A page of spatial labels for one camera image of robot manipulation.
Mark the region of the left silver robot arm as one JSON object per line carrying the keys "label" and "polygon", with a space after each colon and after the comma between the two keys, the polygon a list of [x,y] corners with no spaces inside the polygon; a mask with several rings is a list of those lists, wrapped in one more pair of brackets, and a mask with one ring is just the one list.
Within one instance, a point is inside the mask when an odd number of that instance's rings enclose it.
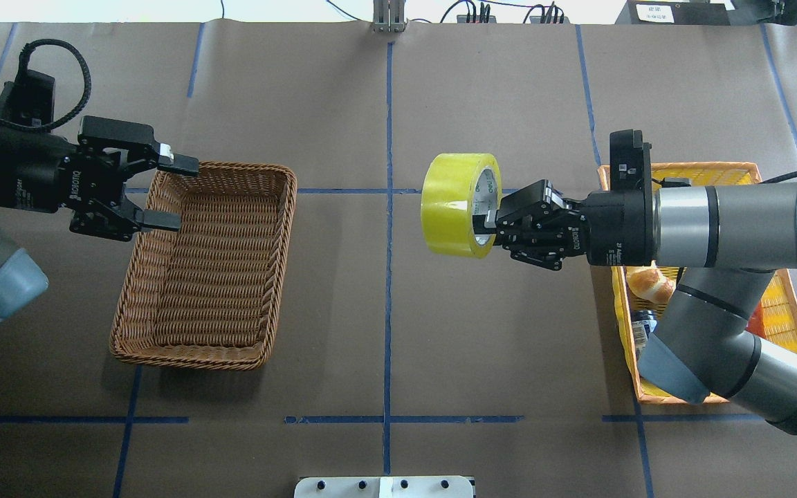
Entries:
{"label": "left silver robot arm", "polygon": [[[0,208],[70,209],[69,229],[79,235],[130,241],[137,233],[179,230],[178,214],[145,210],[127,198],[127,180],[152,169],[195,177],[200,163],[158,142],[145,124],[86,116],[77,144],[0,125]],[[0,229],[0,322],[47,289],[44,271]]]}

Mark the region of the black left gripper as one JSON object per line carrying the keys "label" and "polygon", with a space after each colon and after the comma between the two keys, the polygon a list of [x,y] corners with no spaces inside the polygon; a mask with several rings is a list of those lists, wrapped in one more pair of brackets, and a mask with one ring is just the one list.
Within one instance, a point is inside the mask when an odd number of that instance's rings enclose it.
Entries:
{"label": "black left gripper", "polygon": [[53,133],[0,125],[0,208],[68,208],[74,233],[116,241],[139,232],[180,230],[180,214],[143,210],[127,198],[125,184],[156,167],[198,176],[198,158],[159,144],[148,124],[85,116],[77,139],[71,144]]}

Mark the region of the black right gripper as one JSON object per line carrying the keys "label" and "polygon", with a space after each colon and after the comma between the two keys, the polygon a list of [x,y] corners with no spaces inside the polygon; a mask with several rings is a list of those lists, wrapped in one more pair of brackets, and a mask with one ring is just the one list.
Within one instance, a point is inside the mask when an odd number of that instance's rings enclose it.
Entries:
{"label": "black right gripper", "polygon": [[488,196],[483,217],[475,247],[497,245],[541,268],[557,271],[563,259],[579,256],[596,267],[642,267],[656,259],[654,195],[647,190],[597,190],[574,201],[540,180],[501,203]]}

